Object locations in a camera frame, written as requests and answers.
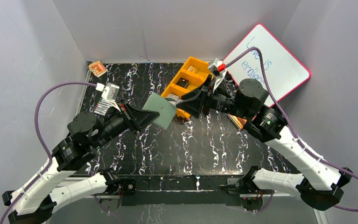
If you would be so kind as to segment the green card holder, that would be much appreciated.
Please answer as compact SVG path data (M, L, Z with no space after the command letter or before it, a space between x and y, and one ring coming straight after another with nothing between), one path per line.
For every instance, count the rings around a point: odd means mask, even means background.
M153 92L148 97L142 109L158 112L159 116L152 123L166 130L176 115L176 102L177 100L174 98L161 97Z

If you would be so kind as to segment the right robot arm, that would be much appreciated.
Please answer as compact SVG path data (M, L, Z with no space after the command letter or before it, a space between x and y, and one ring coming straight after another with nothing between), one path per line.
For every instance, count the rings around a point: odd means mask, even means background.
M268 91L260 82L242 80L233 97L213 90L214 83L208 76L201 86L183 95L176 107L195 118L208 115L212 109L244 118L244 129L251 136L276 150L298 170L298 174L286 174L252 166L239 183L228 184L227 191L274 190L298 196L321 211L340 202L344 194L342 187L350 181L349 177L325 165L321 158L312 157L308 148L298 144L283 115L265 105Z

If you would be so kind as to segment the yellow three-compartment bin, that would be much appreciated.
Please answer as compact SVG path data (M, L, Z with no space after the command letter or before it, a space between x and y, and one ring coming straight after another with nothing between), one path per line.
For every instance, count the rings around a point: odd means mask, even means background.
M176 104L182 101L182 96L199 87L211 73L209 63L194 57L189 57L179 69L161 97L171 99Z

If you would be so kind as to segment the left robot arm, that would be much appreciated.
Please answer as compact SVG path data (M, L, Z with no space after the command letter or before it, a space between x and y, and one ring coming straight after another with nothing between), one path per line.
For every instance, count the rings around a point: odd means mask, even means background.
M126 130L139 133L159 117L158 112L143 110L118 101L107 110L103 120L92 112L80 112L67 126L69 134L52 151L51 157L23 187L3 194L9 207L11 224L41 224L54 212L84 197L116 194L122 181L112 168L65 187L60 183L95 157L100 148Z

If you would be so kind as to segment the silver card stack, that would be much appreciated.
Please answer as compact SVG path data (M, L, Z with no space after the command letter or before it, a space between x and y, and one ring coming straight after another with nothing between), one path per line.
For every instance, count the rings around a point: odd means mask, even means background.
M178 96L173 95L173 94L169 94L166 98L165 98L168 102L172 103L173 105L175 105L179 99Z

